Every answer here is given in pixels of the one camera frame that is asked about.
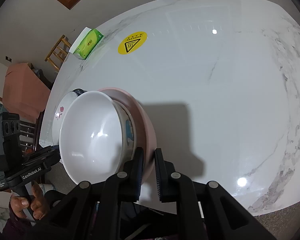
sleeve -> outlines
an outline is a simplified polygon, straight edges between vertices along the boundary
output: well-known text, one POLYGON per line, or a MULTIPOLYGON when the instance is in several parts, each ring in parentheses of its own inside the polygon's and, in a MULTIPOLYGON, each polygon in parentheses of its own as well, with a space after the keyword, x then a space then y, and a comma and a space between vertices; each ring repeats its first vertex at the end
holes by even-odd
POLYGON ((2 234, 6 239, 21 240, 28 228, 31 228, 29 221, 18 218, 12 211, 9 203, 10 218, 8 219, 2 234))

wooden stool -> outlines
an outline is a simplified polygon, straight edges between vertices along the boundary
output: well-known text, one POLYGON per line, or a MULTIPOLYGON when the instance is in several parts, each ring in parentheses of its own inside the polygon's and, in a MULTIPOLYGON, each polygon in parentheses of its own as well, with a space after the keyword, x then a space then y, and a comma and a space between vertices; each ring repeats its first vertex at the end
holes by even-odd
POLYGON ((64 62, 66 56, 68 55, 68 52, 64 49, 62 49, 59 44, 63 42, 64 45, 66 45, 69 49, 71 48, 71 44, 65 39, 66 36, 62 35, 61 38, 57 41, 57 43, 53 46, 52 50, 50 50, 49 54, 47 55, 46 59, 44 61, 48 61, 53 65, 56 70, 59 72, 60 68, 53 62, 53 60, 50 58, 50 56, 53 54, 55 55, 62 63, 64 62))

wooden chair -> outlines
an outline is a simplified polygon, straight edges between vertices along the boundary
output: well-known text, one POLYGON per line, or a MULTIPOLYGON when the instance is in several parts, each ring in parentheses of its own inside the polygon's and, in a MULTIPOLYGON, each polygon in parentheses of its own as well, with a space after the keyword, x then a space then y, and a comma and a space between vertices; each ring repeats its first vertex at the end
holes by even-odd
POLYGON ((44 111, 40 112, 36 124, 20 121, 20 135, 27 137, 20 137, 20 145, 23 154, 28 154, 41 149, 41 146, 39 144, 39 137, 43 115, 44 111))
POLYGON ((60 60, 61 65, 64 62, 66 56, 68 55, 68 52, 61 48, 59 44, 63 42, 64 45, 66 45, 69 49, 71 48, 71 44, 65 39, 66 36, 62 35, 61 38, 57 41, 57 43, 53 46, 52 50, 50 50, 49 54, 47 55, 46 59, 44 61, 48 61, 53 65, 56 70, 59 72, 60 68, 53 62, 53 60, 50 58, 50 56, 53 54, 56 56, 57 59, 60 60))

white bowl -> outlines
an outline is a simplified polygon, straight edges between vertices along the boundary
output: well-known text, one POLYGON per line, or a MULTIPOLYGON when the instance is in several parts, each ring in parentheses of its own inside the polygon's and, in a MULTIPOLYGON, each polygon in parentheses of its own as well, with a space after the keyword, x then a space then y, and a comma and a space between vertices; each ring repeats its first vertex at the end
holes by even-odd
POLYGON ((65 114, 69 109, 69 106, 78 96, 82 95, 84 92, 86 91, 80 88, 75 89, 67 93, 60 101, 56 109, 56 112, 54 113, 54 117, 52 121, 52 142, 54 145, 59 144, 59 136, 60 136, 62 120, 65 117, 65 114))
POLYGON ((120 102, 114 100, 114 103, 114 107, 116 108, 119 116, 122 132, 122 154, 118 169, 116 170, 116 172, 118 172, 123 170, 125 162, 131 160, 133 148, 135 148, 135 136, 132 119, 130 119, 131 115, 129 116, 127 111, 124 109, 125 107, 120 102))
POLYGON ((77 97, 66 112, 60 132, 60 154, 76 183, 98 183, 113 175, 122 154, 122 132, 113 100, 99 91, 77 97))

floor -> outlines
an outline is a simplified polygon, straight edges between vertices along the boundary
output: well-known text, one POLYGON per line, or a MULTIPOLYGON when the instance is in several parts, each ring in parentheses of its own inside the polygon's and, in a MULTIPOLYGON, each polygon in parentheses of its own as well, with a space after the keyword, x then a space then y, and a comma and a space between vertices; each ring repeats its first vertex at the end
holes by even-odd
MULTIPOLYGON (((46 174, 46 179, 64 194, 69 193, 76 186, 61 163, 52 167, 46 174)), ((257 216, 256 219, 278 240, 290 240, 300 227, 300 202, 276 212, 257 216)))

